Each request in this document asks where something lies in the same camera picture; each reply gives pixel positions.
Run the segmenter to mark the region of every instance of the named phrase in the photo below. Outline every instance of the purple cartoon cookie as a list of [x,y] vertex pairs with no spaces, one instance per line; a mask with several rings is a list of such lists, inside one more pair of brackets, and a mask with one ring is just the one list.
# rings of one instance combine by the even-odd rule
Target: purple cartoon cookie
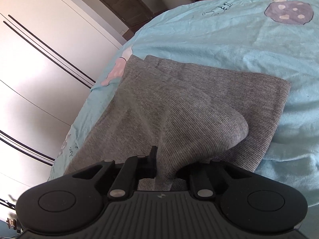
[[303,25],[312,20],[314,11],[309,3],[302,1],[273,0],[265,15],[275,22]]

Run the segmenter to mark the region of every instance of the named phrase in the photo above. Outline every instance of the white wall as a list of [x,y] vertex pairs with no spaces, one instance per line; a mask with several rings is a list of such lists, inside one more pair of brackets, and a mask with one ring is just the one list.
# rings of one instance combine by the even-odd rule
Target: white wall
[[96,23],[111,34],[121,45],[126,43],[122,35],[129,29],[99,0],[71,0]]

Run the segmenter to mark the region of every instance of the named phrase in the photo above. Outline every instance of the wardrobe door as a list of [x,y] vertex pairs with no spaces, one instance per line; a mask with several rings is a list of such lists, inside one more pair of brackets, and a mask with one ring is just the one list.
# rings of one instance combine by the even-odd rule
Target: wardrobe door
[[2,16],[0,36],[0,80],[48,114],[71,125],[91,85]]
[[94,81],[119,49],[62,0],[0,0],[0,13]]
[[0,98],[0,140],[12,143],[13,138],[21,143],[16,147],[25,145],[55,159],[70,126],[27,101],[1,81]]
[[[0,141],[0,199],[15,205],[26,190],[47,181],[51,166],[33,159]],[[0,205],[0,219],[6,221],[15,211]]]

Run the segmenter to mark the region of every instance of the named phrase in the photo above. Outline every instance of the folded gray cloth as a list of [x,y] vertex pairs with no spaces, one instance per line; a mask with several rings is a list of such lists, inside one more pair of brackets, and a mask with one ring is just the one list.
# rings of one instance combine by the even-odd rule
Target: folded gray cloth
[[[103,159],[122,163],[147,155],[152,145],[159,147],[158,174],[155,181],[142,181],[142,189],[169,190],[178,169],[210,158],[256,168],[277,127],[289,84],[263,74],[158,60],[131,56],[114,98],[65,173]],[[247,133],[252,138],[231,150]]]
[[266,74],[185,64],[151,55],[145,61],[242,114],[248,123],[248,136],[218,158],[255,171],[275,134],[290,84]]

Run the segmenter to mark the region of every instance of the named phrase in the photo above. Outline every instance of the bed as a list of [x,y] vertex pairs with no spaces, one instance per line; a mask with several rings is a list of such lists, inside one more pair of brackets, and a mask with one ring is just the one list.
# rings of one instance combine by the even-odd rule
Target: bed
[[71,126],[50,179],[60,177],[111,101],[120,78],[108,78],[130,51],[291,83],[272,143],[256,173],[306,197],[301,231],[319,238],[319,0],[207,0],[167,11],[141,28],[108,63]]

